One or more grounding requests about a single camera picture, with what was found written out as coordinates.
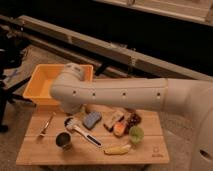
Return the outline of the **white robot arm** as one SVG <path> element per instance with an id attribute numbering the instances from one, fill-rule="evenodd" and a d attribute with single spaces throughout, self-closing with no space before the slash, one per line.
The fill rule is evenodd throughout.
<path id="1" fill-rule="evenodd" d="M 66 113 L 84 104 L 165 111 L 187 117 L 194 127 L 189 171 L 213 171 L 213 82 L 172 78 L 84 80 L 85 70 L 68 63 L 50 88 Z"/>

